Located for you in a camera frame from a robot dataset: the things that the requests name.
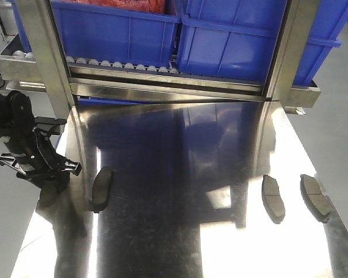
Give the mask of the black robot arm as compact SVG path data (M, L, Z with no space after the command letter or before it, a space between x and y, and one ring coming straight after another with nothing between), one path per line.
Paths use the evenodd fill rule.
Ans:
M50 141L66 123L35 117L30 98L17 90L0 93L0 139L8 150L0 156L0 166L10 167L17 178L39 188L43 206L53 204L66 190L71 174L81 172L80 163L58 154Z

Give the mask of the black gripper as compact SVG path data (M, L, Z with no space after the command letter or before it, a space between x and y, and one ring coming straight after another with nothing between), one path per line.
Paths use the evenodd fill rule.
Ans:
M39 116L28 122L0 124L0 139L8 149L0 155L0 166L10 167L24 180L44 180L38 206L51 206L67 188L67 175L81 172L80 163L58 154L50 141L66 123L65 119Z

